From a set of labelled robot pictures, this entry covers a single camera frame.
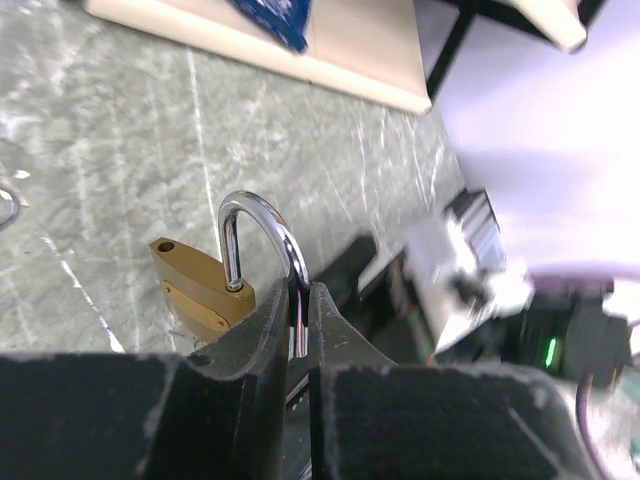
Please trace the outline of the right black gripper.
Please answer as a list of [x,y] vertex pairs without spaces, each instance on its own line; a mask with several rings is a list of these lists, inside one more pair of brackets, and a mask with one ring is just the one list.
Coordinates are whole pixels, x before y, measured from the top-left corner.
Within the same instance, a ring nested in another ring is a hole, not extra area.
[[403,273],[404,248],[373,279],[361,280],[378,247],[359,234],[314,279],[329,290],[339,312],[376,349],[398,363],[437,365],[501,360],[505,321],[491,319],[436,354],[413,285]]

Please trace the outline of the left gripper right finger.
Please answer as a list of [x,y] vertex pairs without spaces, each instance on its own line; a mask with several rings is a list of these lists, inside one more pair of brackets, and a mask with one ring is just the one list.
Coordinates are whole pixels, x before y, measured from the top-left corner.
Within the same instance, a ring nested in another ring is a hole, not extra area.
[[309,298],[312,473],[317,479],[593,479],[557,386],[498,363],[398,365]]

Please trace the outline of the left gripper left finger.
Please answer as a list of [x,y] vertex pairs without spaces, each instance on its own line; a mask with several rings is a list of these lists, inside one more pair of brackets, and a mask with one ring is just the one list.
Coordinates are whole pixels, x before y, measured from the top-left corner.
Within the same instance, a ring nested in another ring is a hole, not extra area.
[[177,354],[5,353],[5,479],[276,479],[289,292]]

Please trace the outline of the brass padlock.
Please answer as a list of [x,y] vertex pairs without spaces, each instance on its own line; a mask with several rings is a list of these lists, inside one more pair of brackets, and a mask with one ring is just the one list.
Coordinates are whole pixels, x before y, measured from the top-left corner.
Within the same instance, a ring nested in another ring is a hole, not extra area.
[[228,194],[218,211],[219,260],[177,240],[149,244],[168,307],[196,337],[209,343],[240,323],[256,307],[256,294],[243,277],[237,217],[243,212],[266,233],[280,259],[289,293],[289,356],[308,355],[311,281],[302,251],[281,214],[246,190]]

